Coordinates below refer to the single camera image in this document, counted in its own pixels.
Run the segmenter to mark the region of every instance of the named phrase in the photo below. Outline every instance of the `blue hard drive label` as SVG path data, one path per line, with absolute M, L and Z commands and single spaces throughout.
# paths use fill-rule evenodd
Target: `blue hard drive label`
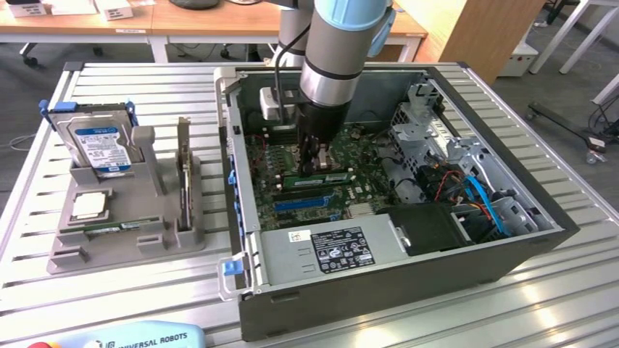
M 118 143 L 122 134 L 116 127 L 82 128 L 75 134 L 95 170 L 112 173 L 131 168 L 127 148 Z

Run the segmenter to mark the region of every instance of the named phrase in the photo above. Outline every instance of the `white box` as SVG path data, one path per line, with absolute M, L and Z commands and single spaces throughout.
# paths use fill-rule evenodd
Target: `white box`
M 127 0 L 95 0 L 95 2 L 104 20 L 134 17 L 132 5 Z
M 503 71 L 499 73 L 499 78 L 521 77 L 530 69 L 535 57 L 539 52 L 526 43 L 521 43 L 514 50 L 513 56 L 505 65 Z
M 95 15 L 98 8 L 94 0 L 48 0 L 51 13 L 59 15 Z
M 47 15 L 46 8 L 43 7 L 42 3 L 24 4 L 24 5 L 10 5 L 10 10 L 11 10 L 14 17 Z

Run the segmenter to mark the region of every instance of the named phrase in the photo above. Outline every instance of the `hard drive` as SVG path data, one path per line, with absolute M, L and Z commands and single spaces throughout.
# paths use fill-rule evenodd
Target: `hard drive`
M 132 173 L 143 154 L 132 143 L 138 125 L 132 103 L 78 105 L 58 103 L 44 115 L 58 131 L 78 167 L 92 167 L 96 176 L 110 178 Z

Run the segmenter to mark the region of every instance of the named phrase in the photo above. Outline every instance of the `aluminum extrusion table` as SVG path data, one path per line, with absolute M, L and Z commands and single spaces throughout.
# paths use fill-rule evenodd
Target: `aluminum extrusion table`
M 216 293 L 216 261 L 231 253 L 231 243 L 215 66 L 86 64 L 79 72 L 63 72 L 51 105 L 130 98 L 140 124 L 156 126 L 158 157 L 174 155 L 176 120 L 191 119 L 191 145 L 203 165 L 207 247 L 134 267 L 48 275 L 47 254 L 66 197 L 70 159 L 59 137 L 42 123 L 0 219 L 0 345 L 24 347 L 58 335 L 144 319 L 202 326 L 210 347 L 619 344 L 618 213 L 472 71 L 455 64 L 436 68 L 569 211 L 581 232 L 496 283 L 264 341 L 243 342 L 238 305 L 222 302 Z M 446 116 L 458 118 L 450 106 Z M 454 126 L 460 133 L 470 131 L 463 121 Z

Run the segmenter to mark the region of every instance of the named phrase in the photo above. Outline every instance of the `barcode label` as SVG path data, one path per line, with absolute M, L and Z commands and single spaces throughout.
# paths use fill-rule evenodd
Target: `barcode label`
M 146 34 L 144 29 L 116 29 L 116 33 L 123 34 Z

